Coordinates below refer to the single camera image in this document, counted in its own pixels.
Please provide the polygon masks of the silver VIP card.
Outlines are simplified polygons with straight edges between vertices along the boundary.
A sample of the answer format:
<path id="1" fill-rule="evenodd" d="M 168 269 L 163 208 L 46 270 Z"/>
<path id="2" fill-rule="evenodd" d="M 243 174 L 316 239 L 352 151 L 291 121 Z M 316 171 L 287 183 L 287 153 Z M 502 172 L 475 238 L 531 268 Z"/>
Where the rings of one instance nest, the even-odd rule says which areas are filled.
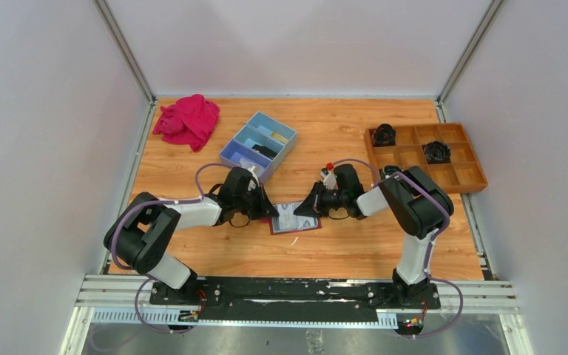
<path id="1" fill-rule="evenodd" d="M 321 227 L 320 220 L 316 217 L 305 217 L 296 213 L 293 216 L 295 217 L 296 231 L 319 229 Z"/>

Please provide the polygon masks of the red leather card holder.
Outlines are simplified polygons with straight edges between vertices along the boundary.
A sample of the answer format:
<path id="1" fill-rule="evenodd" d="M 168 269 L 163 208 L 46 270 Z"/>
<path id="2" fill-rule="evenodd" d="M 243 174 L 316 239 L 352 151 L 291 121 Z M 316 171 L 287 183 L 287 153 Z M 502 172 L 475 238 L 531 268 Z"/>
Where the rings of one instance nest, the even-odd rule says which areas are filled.
<path id="1" fill-rule="evenodd" d="M 294 210 L 300 206 L 301 203 L 301 201 L 295 201 L 290 203 L 278 203 L 274 206 L 279 216 L 262 219 L 263 223 L 269 225 L 271 235 L 310 231 L 321 228 L 318 218 L 299 216 L 294 213 Z"/>

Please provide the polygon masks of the white diamond card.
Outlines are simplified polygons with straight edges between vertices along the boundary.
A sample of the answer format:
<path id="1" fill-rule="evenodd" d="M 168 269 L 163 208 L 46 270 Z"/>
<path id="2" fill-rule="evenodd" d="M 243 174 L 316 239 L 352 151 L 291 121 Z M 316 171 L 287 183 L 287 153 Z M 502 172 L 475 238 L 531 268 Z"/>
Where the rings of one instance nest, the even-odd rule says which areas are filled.
<path id="1" fill-rule="evenodd" d="M 271 229 L 273 233 L 279 234 L 296 230 L 295 217 L 293 216 L 296 204 L 278 203 L 275 207 L 280 213 L 280 216 L 271 219 Z"/>

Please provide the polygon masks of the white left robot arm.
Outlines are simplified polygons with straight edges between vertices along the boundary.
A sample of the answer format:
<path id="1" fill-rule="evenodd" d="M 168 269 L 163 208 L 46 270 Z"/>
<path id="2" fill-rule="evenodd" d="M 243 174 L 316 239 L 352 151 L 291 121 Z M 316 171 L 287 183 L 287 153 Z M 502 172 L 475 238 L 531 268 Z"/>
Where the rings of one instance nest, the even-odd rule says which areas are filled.
<path id="1" fill-rule="evenodd" d="M 258 176 L 242 167 L 231 168 L 222 183 L 193 199 L 162 199 L 141 192 L 109 228 L 104 247 L 117 267 L 181 290 L 197 275 L 167 251 L 173 234 L 230 223 L 236 214 L 250 221 L 279 215 Z"/>

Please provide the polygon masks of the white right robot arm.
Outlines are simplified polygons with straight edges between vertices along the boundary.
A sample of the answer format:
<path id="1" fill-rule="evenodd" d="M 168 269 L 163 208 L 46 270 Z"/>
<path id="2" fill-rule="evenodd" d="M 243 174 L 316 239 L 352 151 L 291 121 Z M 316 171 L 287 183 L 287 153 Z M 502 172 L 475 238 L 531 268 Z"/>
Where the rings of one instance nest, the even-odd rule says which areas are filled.
<path id="1" fill-rule="evenodd" d="M 366 191 L 352 165 L 338 165 L 322 181 L 315 182 L 294 214 L 321 218 L 338 209 L 357 220 L 392 211 L 405 233 L 393 284 L 406 294 L 420 292 L 429 284 L 436 238 L 447 228 L 454 207 L 444 190 L 420 167 L 397 170 Z"/>

